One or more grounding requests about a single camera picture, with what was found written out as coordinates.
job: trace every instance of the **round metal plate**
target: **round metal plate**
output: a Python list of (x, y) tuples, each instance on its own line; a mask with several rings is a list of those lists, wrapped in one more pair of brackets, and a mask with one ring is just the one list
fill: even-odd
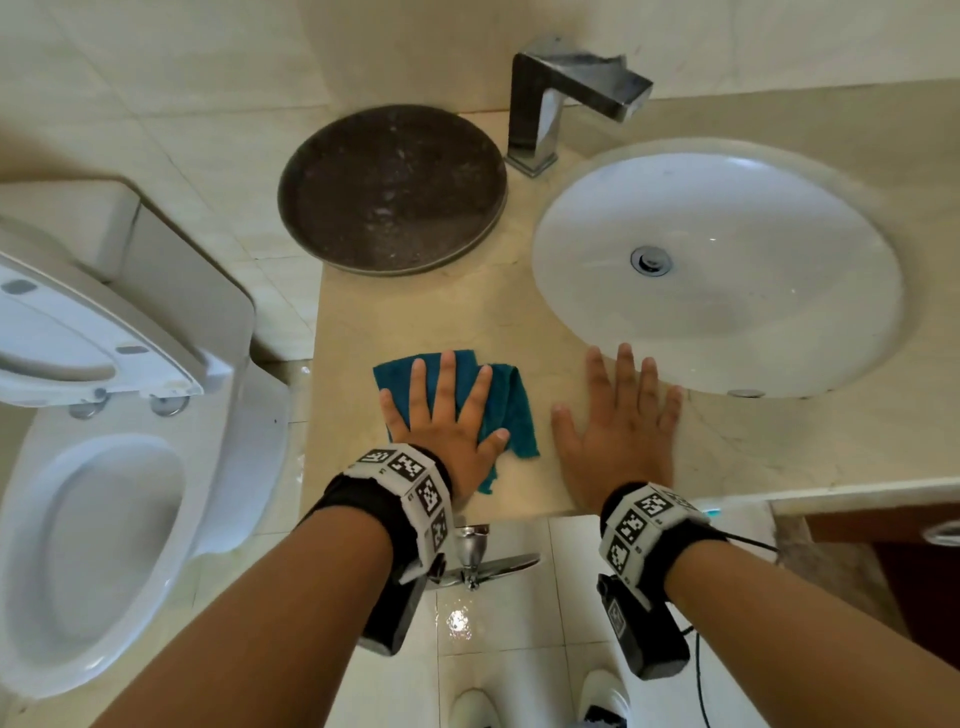
[(280, 217), (303, 248), (353, 273), (398, 276), (463, 255), (507, 199), (493, 141), (456, 114), (388, 106), (307, 139), (280, 178)]

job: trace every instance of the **sneaker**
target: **sneaker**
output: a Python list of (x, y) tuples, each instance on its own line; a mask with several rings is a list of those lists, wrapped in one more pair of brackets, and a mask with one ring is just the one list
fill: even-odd
[(587, 675), (580, 690), (577, 717), (586, 725), (628, 728), (630, 697), (620, 678), (604, 669)]
[(500, 716), (483, 691), (464, 692), (450, 708), (449, 728), (502, 728)]

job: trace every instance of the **sink drain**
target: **sink drain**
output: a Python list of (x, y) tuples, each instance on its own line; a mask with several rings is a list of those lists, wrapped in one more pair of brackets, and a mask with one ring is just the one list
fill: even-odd
[(658, 278), (665, 276), (673, 268), (673, 260), (663, 248), (643, 245), (630, 253), (630, 264), (642, 276)]

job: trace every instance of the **countertop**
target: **countertop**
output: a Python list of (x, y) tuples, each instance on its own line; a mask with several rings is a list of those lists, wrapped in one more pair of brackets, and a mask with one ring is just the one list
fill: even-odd
[[(501, 147), (505, 112), (468, 115)], [(677, 443), (680, 493), (730, 499), (866, 493), (960, 475), (960, 82), (659, 100), (625, 125), (564, 111), (559, 161), (530, 180), (508, 166), (503, 217), (474, 251), (407, 278), (324, 267), (302, 504), (385, 440), (372, 367), (418, 352), (474, 349), (518, 366), (540, 458), (499, 463), (493, 494), (461, 522), (575, 512), (550, 435), (550, 406), (586, 412), (587, 345), (540, 296), (530, 266), (544, 206), (586, 159), (639, 141), (721, 137), (806, 156), (877, 195), (908, 272), (910, 317), (898, 350), (856, 382), (808, 400), (687, 393)]]

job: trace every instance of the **chrome faucet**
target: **chrome faucet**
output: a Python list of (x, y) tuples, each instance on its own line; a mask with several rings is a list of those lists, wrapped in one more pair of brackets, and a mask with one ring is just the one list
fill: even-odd
[(627, 69), (626, 56), (600, 58), (557, 36), (535, 40), (514, 56), (507, 161), (536, 177), (557, 161), (564, 97), (624, 122), (653, 82)]

